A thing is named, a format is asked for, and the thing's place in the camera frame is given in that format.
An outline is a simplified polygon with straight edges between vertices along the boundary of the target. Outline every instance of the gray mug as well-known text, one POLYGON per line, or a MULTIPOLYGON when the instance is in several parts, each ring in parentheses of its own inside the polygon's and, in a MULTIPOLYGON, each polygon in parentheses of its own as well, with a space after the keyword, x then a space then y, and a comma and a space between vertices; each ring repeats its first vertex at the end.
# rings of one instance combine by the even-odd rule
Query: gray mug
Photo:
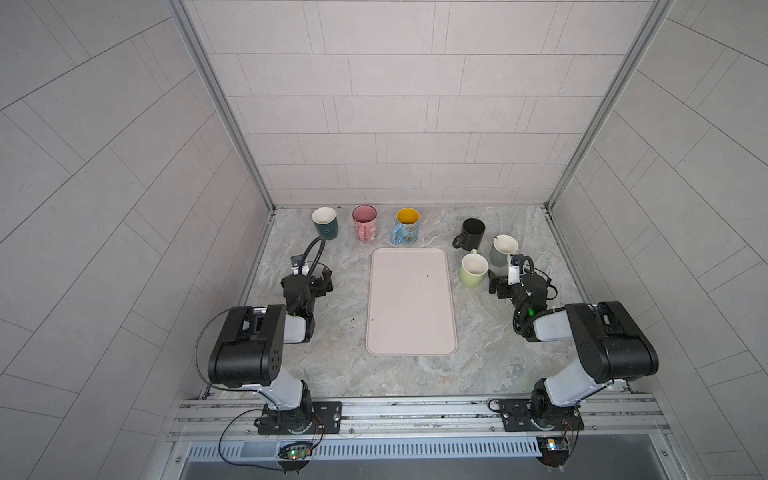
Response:
POLYGON ((509 263, 510 255, 518 252, 518 241, 509 235, 497 235, 493 239, 491 248, 491 263, 496 266, 504 266, 509 263))

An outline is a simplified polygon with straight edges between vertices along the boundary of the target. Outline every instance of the mug handle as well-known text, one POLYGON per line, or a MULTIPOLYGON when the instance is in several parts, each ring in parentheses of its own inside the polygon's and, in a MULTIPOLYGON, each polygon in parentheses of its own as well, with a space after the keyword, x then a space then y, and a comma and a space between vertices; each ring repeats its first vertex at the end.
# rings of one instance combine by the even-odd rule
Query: mug handle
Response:
POLYGON ((397 227, 392 229, 392 243, 394 243, 395 245, 402 242, 402 235, 397 234, 400 231, 400 228, 402 228, 402 225, 398 225, 397 227))
POLYGON ((453 239, 453 248, 459 248, 461 247, 462 243, 464 243, 464 237, 466 236, 465 233, 460 233, 459 235, 456 235, 456 238, 453 239))

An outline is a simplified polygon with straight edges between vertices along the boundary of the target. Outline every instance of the black cable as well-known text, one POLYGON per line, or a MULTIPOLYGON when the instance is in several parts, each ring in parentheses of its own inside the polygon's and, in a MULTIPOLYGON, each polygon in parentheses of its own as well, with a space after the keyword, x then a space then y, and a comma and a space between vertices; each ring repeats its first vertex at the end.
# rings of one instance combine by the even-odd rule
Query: black cable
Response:
POLYGON ((283 472, 283 469, 282 469, 282 468, 271 468, 271 467, 263 467, 263 466, 261 466, 261 465, 254 465, 253 463, 234 463, 234 462, 230 462, 229 460, 227 460, 226 458, 224 458, 224 455, 221 455, 221 441, 224 439, 224 434, 225 434, 225 433, 227 433, 227 430, 229 429, 229 427, 231 427, 231 426, 232 426, 232 424, 233 424, 233 423, 235 423, 235 421, 237 421, 237 419, 238 419, 238 418, 240 418, 241 416, 245 415, 246 413, 249 413, 249 412, 257 412, 257 411, 259 411, 259 410, 260 410, 260 409, 250 409, 250 410, 246 410, 245 412, 243 412, 243 413, 240 413, 238 416, 236 416, 234 419, 232 419, 232 422, 229 422, 229 424, 228 424, 226 427, 224 427, 224 431, 223 431, 223 432, 221 432, 221 437, 219 437, 219 445, 218 445, 218 447, 217 447, 217 450, 218 450, 218 452, 219 452, 219 456, 220 456, 220 457, 221 457, 221 459, 222 459, 222 460, 224 460, 226 463, 228 463, 228 464, 230 464, 230 465, 235 465, 236 467, 256 467, 256 468, 261 468, 262 470, 270 470, 270 471, 272 471, 272 472, 283 472))
MULTIPOLYGON (((223 314, 225 314, 225 313, 227 313, 227 312, 229 312, 229 311, 231 311, 233 309, 236 309, 236 308, 239 308, 239 307, 238 306, 232 306, 232 307, 224 310, 223 312, 219 312, 212 319, 208 320, 208 323, 206 323, 205 326, 203 327, 203 329, 200 331, 200 335, 197 336, 197 341, 194 343, 194 356, 192 357, 192 360, 194 361, 194 368, 195 368, 195 370, 197 370, 197 376, 199 376, 200 379, 203 380, 203 383, 205 383, 210 388, 216 389, 216 390, 222 390, 224 392, 251 392, 251 393, 253 393, 254 392, 253 390, 230 389, 230 388, 227 388, 227 387, 215 386, 207 378, 205 378, 205 376, 203 376, 203 373, 200 371, 200 364, 197 363, 197 347, 200 346, 200 340, 203 338, 203 334, 205 333, 206 329, 217 318, 219 318, 223 314)), ((272 402, 272 404, 275 405, 275 411, 277 412, 277 424, 274 427, 271 427, 271 426, 268 426, 268 425, 261 425, 261 424, 258 424, 258 425, 264 427, 265 429, 280 430, 280 420, 281 420, 281 418, 280 418, 280 407, 277 405, 277 402, 274 399, 270 398, 270 396, 268 396, 264 392, 255 392, 255 393, 259 393, 261 396, 263 396, 269 402, 272 402)))

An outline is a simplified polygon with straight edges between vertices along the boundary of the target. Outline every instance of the white wall tile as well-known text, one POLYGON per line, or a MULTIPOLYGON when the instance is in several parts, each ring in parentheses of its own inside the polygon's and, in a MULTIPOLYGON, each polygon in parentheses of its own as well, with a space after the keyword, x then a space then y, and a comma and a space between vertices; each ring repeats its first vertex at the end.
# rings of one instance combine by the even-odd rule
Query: white wall tile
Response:
POLYGON ((362 188, 345 189, 292 189, 290 196, 296 205, 353 205, 365 201, 362 188))
POLYGON ((48 0, 28 0, 27 5, 35 11, 38 18, 45 24, 45 27, 75 64, 79 65, 91 58, 48 0))
POLYGON ((507 187, 552 188, 562 171, 562 165, 514 164, 507 179, 507 187))
POLYGON ((695 367, 745 350, 663 237, 651 242, 632 265, 695 367))
POLYGON ((59 15, 93 57, 168 18, 165 5, 151 0, 53 0, 59 15))
POLYGON ((711 270, 696 280, 699 281, 704 291, 709 293, 762 261, 763 259, 754 250, 746 246, 713 266, 711 270))
POLYGON ((763 368, 768 365, 768 353, 762 347, 768 338, 768 328, 763 321, 766 297, 760 282, 766 279, 768 265, 759 263, 710 292, 710 298, 763 368))
POLYGON ((444 204, 511 204, 517 188, 445 188, 444 204))
POLYGON ((95 478, 159 350, 118 331, 30 478, 95 478))
POLYGON ((154 435, 121 430, 96 479, 139 478, 154 441, 154 435))
POLYGON ((254 95, 350 95, 346 55, 239 55, 254 95))
POLYGON ((0 114, 0 239, 11 233, 71 176, 0 114))
POLYGON ((374 134, 301 134, 304 162, 307 164, 374 164, 374 134))
POLYGON ((200 268, 200 275, 216 290, 221 291, 240 241, 245 235, 246 224, 235 209, 231 209, 221 230, 200 268))
POLYGON ((170 243, 212 175, 197 147, 188 141, 134 209, 170 243))
POLYGON ((366 188, 367 204, 439 204, 442 188, 366 188))
POLYGON ((445 53, 538 54, 556 7, 554 2, 452 3, 445 53))
POLYGON ((126 41, 25 101, 76 152, 90 159, 160 95, 136 48, 126 41))
MULTIPOLYGON (((205 322, 210 319, 213 308, 214 303, 197 288, 192 287, 179 313, 179 321, 168 334, 147 381, 141 387, 138 397, 135 397, 135 409, 162 416, 168 413, 192 359, 195 339, 205 322)), ((214 332, 218 331, 216 324, 212 327, 214 332)), ((208 351, 203 345, 200 348, 201 351, 208 351)))
POLYGON ((7 372, 79 392, 159 261, 159 253, 120 226, 7 372))
POLYGON ((432 53, 445 53, 445 40, 448 37, 448 15, 450 2, 435 2, 435 21, 432 27, 432 53))
POLYGON ((740 56, 697 111, 763 161, 768 161, 768 66, 740 56))
POLYGON ((648 216, 607 164, 600 167, 584 190, 622 249, 650 225, 648 216))
POLYGON ((25 2, 4 5, 0 30, 0 62, 13 65, 3 72, 0 108, 74 67, 67 52, 25 2))
POLYGON ((702 6, 703 10, 692 24, 694 30, 763 63, 768 62, 768 38, 765 29, 760 27, 768 19, 765 2, 713 0, 702 2, 702 6))
POLYGON ((765 373, 745 376, 712 386, 710 392, 736 430, 760 474, 765 475, 768 472, 766 446, 760 441, 765 432, 765 422, 756 422, 748 412, 754 412, 755 408, 759 408, 768 399, 768 376, 765 373))
POLYGON ((187 47, 170 18, 141 34, 171 85, 184 80, 195 69, 187 47))
POLYGON ((2 113, 70 174, 74 174, 85 164, 80 155, 72 150, 72 147, 67 145, 67 142, 62 140, 23 100, 9 105, 2 113))
POLYGON ((14 376, 0 376, 0 407, 64 418, 77 393, 14 376))
POLYGON ((301 2, 195 2, 211 53, 312 53, 301 2))
POLYGON ((458 95, 464 55, 350 55, 355 95, 458 95))
POLYGON ((710 475, 757 475, 757 468, 744 450, 699 455, 710 475))
POLYGON ((273 188, 339 188, 333 165, 267 165, 262 168, 273 188))
POLYGON ((320 97, 237 97, 237 105, 252 134, 328 132, 320 97))
POLYGON ((343 133, 409 133, 425 130, 427 97, 336 97, 343 133))
POLYGON ((5 367, 13 360, 19 350, 22 349, 32 331, 22 329, 20 326, 0 320, 0 369, 5 367))
POLYGON ((615 111, 608 116, 593 146, 621 181, 629 177, 650 148, 615 111))
POLYGON ((422 184, 422 166, 347 165, 346 176, 349 188, 418 188, 422 184))
POLYGON ((495 187, 501 165, 436 164, 432 166, 431 187, 495 187))
POLYGON ((639 72, 619 97, 616 112, 673 167, 710 126, 639 72))
POLYGON ((598 216, 598 209, 592 204, 587 192, 577 181, 571 181, 563 192, 562 202, 568 207, 568 213, 574 221, 579 233, 583 233, 598 216))
MULTIPOLYGON (((565 241, 568 242, 568 250, 571 252, 576 267, 583 270, 592 261, 592 253, 590 253, 587 243, 581 237, 581 233, 579 233, 576 223, 574 223, 570 214, 570 209, 565 206, 566 203, 566 201, 561 201, 555 205, 553 210, 554 218, 560 227, 560 231, 563 233, 563 237, 565 237, 565 241)), ((591 283, 591 277, 588 280, 587 276, 583 273, 582 276, 584 277, 583 280, 591 283)))
POLYGON ((319 2, 326 53, 431 53, 433 2, 319 2))
POLYGON ((763 162, 712 128, 678 171, 758 255, 768 257, 768 211, 763 208, 768 167, 763 162))
POLYGON ((469 134, 387 134, 387 163, 463 164, 468 143, 469 134))
POLYGON ((0 244, 0 318, 36 329, 144 192, 109 149, 0 244))
POLYGON ((606 224, 598 228, 587 246, 611 292, 630 315, 638 316, 654 305, 654 300, 606 224))
POLYGON ((698 369, 704 385, 712 386, 727 382, 752 373, 762 372, 763 368, 749 352, 742 352, 698 369))
POLYGON ((169 331, 194 284, 214 237, 191 214, 181 225, 133 310, 169 331))
POLYGON ((245 165, 237 156, 237 152, 232 150, 213 178, 210 179, 198 200, 218 227, 221 227, 224 218, 237 199, 240 188, 247 181, 250 181, 250 178, 245 170, 245 165))
POLYGON ((248 85, 240 56, 235 54, 208 55, 219 80, 221 89, 228 97, 253 95, 248 85))
POLYGON ((592 119, 599 97, 539 97, 527 132, 580 134, 592 119))
POLYGON ((0 462, 3 475, 27 478, 51 441, 61 419, 0 409, 0 462))
POLYGON ((437 131, 512 133, 523 102, 523 97, 440 97, 437 131))
POLYGON ((746 246, 662 158, 635 184, 632 195, 694 276, 746 246))
POLYGON ((179 84, 123 130, 110 148, 149 187, 205 115, 188 84, 179 84))
POLYGON ((557 95, 571 60, 567 55, 467 55, 461 94, 557 95))
POLYGON ((558 94, 602 96, 622 59, 623 55, 575 55, 558 94))
POLYGON ((623 55, 649 6, 646 2, 575 2, 555 53, 623 55))
POLYGON ((648 47, 639 69, 685 101, 724 49, 716 41, 667 20, 648 47))
POLYGON ((291 165, 291 153, 285 134, 246 134, 245 141, 258 165, 291 165))
POLYGON ((667 322, 659 322, 645 330, 645 335, 659 356, 659 365, 664 365, 655 378, 670 403, 682 406, 675 408, 674 413, 696 453, 741 449, 739 439, 733 434, 667 322))
POLYGON ((162 348, 165 339, 168 337, 168 332, 134 311, 128 313, 122 326, 135 336, 140 336, 152 345, 159 346, 160 348, 162 348))

